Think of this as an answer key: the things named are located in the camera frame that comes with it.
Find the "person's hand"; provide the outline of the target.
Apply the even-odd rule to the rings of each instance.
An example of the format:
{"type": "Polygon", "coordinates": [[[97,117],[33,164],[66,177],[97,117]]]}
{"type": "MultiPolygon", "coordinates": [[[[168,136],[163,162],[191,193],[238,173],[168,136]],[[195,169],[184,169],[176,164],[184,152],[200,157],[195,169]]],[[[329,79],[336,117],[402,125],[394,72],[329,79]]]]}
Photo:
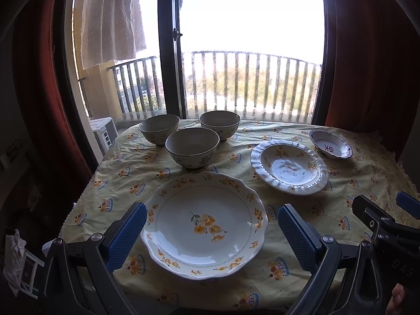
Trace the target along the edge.
{"type": "Polygon", "coordinates": [[[392,290],[392,297],[387,304],[387,315],[399,315],[402,311],[402,302],[406,295],[405,289],[402,285],[397,284],[392,290]]]}

